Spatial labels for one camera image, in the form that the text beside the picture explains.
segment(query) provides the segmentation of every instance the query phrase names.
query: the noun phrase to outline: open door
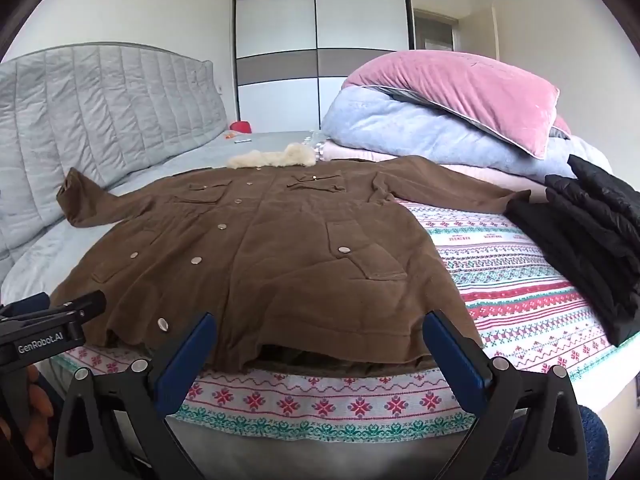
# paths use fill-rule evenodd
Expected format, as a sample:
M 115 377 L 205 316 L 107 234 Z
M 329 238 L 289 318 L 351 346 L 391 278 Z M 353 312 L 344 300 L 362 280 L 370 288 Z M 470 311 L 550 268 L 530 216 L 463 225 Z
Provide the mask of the open door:
M 476 10 L 458 20 L 456 50 L 500 60 L 495 7 Z

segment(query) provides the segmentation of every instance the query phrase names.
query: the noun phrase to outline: light blue blanket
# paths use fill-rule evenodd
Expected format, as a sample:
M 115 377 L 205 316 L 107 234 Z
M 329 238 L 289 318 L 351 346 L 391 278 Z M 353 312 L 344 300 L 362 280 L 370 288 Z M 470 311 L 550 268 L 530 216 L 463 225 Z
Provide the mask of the light blue blanket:
M 578 137 L 551 137 L 546 159 L 537 160 L 447 112 L 357 86 L 338 94 L 322 120 L 322 132 L 349 148 L 494 168 L 541 183 L 547 174 L 574 177 L 567 164 L 571 154 L 611 172 L 607 158 Z

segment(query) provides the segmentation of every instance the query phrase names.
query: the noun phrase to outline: patterned blanket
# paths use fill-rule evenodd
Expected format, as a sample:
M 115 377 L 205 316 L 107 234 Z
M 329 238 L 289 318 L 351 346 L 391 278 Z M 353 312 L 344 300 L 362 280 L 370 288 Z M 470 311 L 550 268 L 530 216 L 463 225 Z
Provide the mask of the patterned blanket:
M 538 247 L 500 215 L 402 202 L 429 232 L 452 274 L 489 357 L 520 369 L 569 370 L 578 402 L 602 409 L 640 370 L 636 336 L 609 345 L 580 294 Z M 117 372 L 130 351 L 77 348 L 55 358 L 68 370 Z M 466 430 L 463 412 L 436 368 L 370 379 L 202 374 L 175 415 L 248 436 L 331 442 L 398 442 Z

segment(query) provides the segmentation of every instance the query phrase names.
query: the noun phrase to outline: red object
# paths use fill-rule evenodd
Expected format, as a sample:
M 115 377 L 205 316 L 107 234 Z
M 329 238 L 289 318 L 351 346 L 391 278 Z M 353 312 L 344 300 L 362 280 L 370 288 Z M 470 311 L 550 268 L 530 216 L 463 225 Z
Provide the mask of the red object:
M 239 132 L 241 134 L 250 134 L 251 133 L 251 125 L 248 121 L 236 121 L 229 126 L 230 130 L 235 132 Z

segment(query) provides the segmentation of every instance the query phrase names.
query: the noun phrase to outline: brown coat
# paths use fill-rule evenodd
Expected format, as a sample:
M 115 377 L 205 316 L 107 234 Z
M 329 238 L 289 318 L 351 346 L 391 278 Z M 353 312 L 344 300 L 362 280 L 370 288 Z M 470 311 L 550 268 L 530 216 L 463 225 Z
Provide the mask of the brown coat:
M 282 360 L 338 375 L 432 367 L 425 313 L 440 308 L 463 335 L 478 332 L 429 235 L 394 196 L 499 213 L 514 195 L 420 156 L 209 168 L 120 197 L 71 170 L 58 193 L 69 222 L 121 222 L 52 302 L 100 288 L 107 311 L 85 325 L 87 341 L 149 349 L 208 310 L 218 323 L 210 362 L 224 372 Z

